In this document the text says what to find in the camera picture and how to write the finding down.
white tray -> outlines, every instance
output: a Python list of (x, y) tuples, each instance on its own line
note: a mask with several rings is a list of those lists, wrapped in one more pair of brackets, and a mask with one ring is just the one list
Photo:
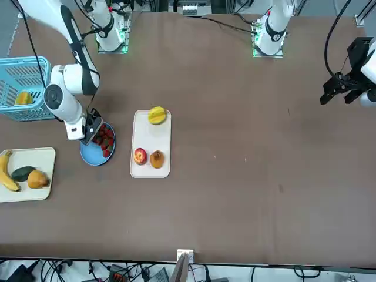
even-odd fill
[[(134, 178), (165, 178), (170, 173), (171, 113), (166, 111), (166, 120), (160, 125), (152, 125), (147, 119), (148, 113), (148, 110), (138, 110), (135, 113), (130, 153), (130, 175)], [(142, 166), (133, 160), (137, 148), (142, 148), (147, 153), (147, 162)], [(165, 163), (160, 169), (155, 169), (150, 164), (150, 155), (157, 150), (165, 156)]]
[(31, 189), (28, 182), (17, 182), (21, 188), (18, 192), (8, 190), (4, 185), (0, 184), (0, 203), (20, 202), (32, 200), (45, 200), (52, 185), (53, 167), (55, 166), (56, 152), (54, 148), (37, 148), (37, 149), (16, 149), (11, 150), (12, 156), (9, 158), (8, 173), (23, 166), (33, 166), (43, 171), (49, 179), (49, 186), (40, 189)]

green vegetable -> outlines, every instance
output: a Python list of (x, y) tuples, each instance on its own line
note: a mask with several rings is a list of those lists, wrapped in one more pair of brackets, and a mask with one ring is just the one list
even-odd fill
[(35, 167), (32, 166), (20, 167), (19, 169), (16, 169), (14, 172), (12, 172), (11, 177), (14, 181), (26, 181), (29, 177), (30, 172), (32, 172), (33, 170), (35, 170)]

blue plate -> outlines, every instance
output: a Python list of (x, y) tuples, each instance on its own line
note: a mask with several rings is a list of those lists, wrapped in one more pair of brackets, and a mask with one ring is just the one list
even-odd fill
[(109, 126), (113, 132), (113, 150), (109, 157), (103, 157), (103, 151), (100, 148), (98, 144), (95, 144), (94, 142), (89, 142), (88, 145), (84, 145), (80, 142), (80, 153), (82, 159), (91, 166), (100, 166), (107, 162), (113, 152), (115, 151), (115, 145), (116, 145), (116, 138), (115, 138), (115, 131), (113, 130), (112, 126), (106, 122), (103, 123), (106, 126)]

table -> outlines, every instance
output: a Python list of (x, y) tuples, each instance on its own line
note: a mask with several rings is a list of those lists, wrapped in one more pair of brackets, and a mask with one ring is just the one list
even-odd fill
[[(376, 112), (343, 97), (319, 103), (333, 20), (293, 17), (284, 59), (253, 58), (249, 34), (169, 13), (135, 19), (128, 55), (98, 55), (86, 40), (102, 75), (93, 105), (115, 128), (115, 154), (90, 167), (58, 122), (0, 117), (1, 149), (57, 151), (47, 200), (0, 205), (0, 253), (176, 261), (177, 249), (195, 249), (207, 263), (375, 266)], [(60, 34), (29, 25), (38, 54), (73, 62)], [(339, 22), (333, 70), (362, 34)], [(20, 23), (11, 56), (31, 55)], [(154, 105), (172, 113), (171, 172), (133, 179), (133, 115)]]

blue basket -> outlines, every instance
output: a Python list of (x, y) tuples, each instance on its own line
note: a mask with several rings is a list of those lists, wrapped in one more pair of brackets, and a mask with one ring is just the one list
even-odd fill
[[(46, 85), (51, 76), (51, 65), (39, 56)], [(15, 106), (17, 95), (27, 91), (33, 98), (29, 105)], [(43, 99), (43, 83), (35, 57), (0, 59), (0, 113), (20, 122), (53, 119)]]

